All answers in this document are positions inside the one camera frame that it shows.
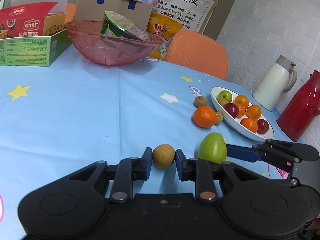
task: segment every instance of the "black robotic gripper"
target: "black robotic gripper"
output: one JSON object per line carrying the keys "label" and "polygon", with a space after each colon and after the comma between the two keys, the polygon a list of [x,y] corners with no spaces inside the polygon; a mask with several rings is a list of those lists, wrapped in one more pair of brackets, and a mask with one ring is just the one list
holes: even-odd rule
{"label": "black robotic gripper", "polygon": [[97,161],[25,196],[18,207],[24,240],[308,239],[305,229],[320,213],[318,151],[277,140],[227,150],[229,157],[287,171],[288,179],[267,179],[229,161],[186,159],[178,149],[179,179],[195,182],[195,196],[133,197],[132,182],[150,175],[152,150],[146,148],[141,158]]}

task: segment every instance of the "kettle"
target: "kettle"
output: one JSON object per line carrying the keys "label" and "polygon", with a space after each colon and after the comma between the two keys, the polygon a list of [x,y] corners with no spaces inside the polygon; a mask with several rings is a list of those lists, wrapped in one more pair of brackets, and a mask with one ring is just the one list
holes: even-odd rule
{"label": "kettle", "polygon": [[297,81],[298,74],[294,70],[295,66],[295,63],[281,55],[256,88],[253,98],[264,108],[272,111],[282,93],[287,93]]}
{"label": "kettle", "polygon": [[297,141],[313,119],[320,114],[320,72],[314,71],[310,79],[293,96],[277,119],[281,130]]}

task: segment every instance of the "red thermos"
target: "red thermos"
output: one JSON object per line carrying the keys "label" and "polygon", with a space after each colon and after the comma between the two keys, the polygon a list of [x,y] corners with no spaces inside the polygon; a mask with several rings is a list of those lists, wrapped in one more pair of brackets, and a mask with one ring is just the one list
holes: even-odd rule
{"label": "red thermos", "polygon": [[314,117],[320,114],[320,73],[314,71],[310,79],[298,90],[277,123],[283,132],[297,141]]}

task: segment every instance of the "plate of fruit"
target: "plate of fruit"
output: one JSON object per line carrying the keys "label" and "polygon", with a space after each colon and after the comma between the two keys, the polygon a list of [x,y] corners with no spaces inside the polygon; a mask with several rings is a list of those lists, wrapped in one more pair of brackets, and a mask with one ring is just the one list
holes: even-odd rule
{"label": "plate of fruit", "polygon": [[244,95],[223,87],[211,88],[211,99],[223,120],[238,133],[249,139],[263,142],[274,137],[271,124],[258,105],[253,105]]}

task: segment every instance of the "tangerine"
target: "tangerine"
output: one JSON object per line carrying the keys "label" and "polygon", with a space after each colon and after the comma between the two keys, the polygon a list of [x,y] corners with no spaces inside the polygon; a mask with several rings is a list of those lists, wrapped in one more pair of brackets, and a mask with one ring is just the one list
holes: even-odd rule
{"label": "tangerine", "polygon": [[215,111],[209,106],[200,106],[193,113],[193,121],[201,128],[210,128],[217,121]]}
{"label": "tangerine", "polygon": [[245,114],[245,108],[243,105],[241,105],[240,103],[235,103],[236,106],[238,106],[239,108],[239,113],[237,115],[237,117],[242,117]]}
{"label": "tangerine", "polygon": [[249,99],[244,95],[238,95],[235,98],[235,103],[239,103],[244,106],[245,109],[249,106]]}
{"label": "tangerine", "polygon": [[244,118],[240,121],[240,124],[242,124],[245,128],[250,130],[251,132],[256,133],[258,131],[258,124],[256,121],[252,120],[251,118]]}
{"label": "tangerine", "polygon": [[261,117],[261,108],[258,105],[249,106],[245,114],[247,117],[257,121]]}

